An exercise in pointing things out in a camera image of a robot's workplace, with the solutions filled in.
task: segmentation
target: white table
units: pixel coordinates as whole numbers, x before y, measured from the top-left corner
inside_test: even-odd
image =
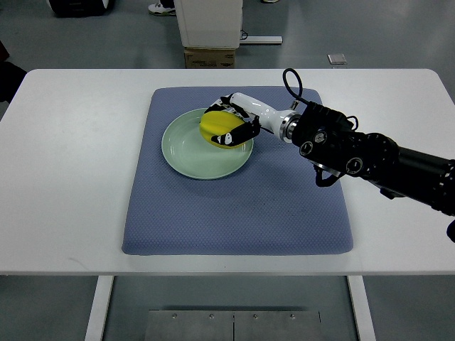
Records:
[[[359,131],[380,132],[401,146],[455,157],[455,106],[436,73],[298,71],[304,86],[318,91],[326,106],[356,115]],[[446,236],[452,218],[407,198],[388,200],[375,186],[348,176],[341,180],[354,239],[348,253],[122,252],[129,195],[154,90],[281,84],[282,70],[28,73],[0,122],[0,273],[455,274],[455,244]],[[296,150],[296,162],[308,161]]]

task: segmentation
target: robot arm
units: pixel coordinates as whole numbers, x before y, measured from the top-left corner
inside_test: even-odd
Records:
[[[207,110],[228,109],[252,120],[240,126],[244,131],[250,131],[249,125],[256,124],[255,135],[243,134],[235,144],[228,139],[231,146],[258,135],[259,124],[278,139],[299,147],[300,155],[314,164],[317,186],[333,185],[347,174],[371,182],[390,199],[410,197],[455,216],[455,160],[400,147],[382,134],[355,131],[358,125],[355,117],[306,101],[301,97],[302,87],[298,95],[294,94],[286,81],[288,71],[297,76],[300,86],[301,80],[293,69],[284,71],[283,79],[291,95],[307,105],[302,115],[294,110],[296,105],[278,111],[240,93],[222,97]],[[226,141],[222,136],[214,139],[220,144]],[[323,171],[330,176],[323,178]],[[447,234],[455,242],[455,221],[449,225]]]

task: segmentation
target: green plate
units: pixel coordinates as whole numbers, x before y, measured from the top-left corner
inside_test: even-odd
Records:
[[[205,109],[187,112],[167,127],[161,150],[169,165],[189,178],[218,179],[234,173],[251,155],[253,140],[234,149],[212,146],[199,133],[200,118]]]

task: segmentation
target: person's foot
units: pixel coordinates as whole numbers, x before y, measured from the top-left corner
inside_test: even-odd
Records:
[[[149,13],[154,16],[175,16],[176,9],[174,7],[164,7],[160,1],[149,6]]]

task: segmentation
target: yellow object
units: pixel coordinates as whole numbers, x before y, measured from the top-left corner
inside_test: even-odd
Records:
[[[212,137],[227,134],[244,123],[245,122],[241,118],[230,112],[207,112],[200,118],[199,132],[208,143],[217,146],[218,148],[234,149],[243,144],[233,147],[224,146],[213,142]]]

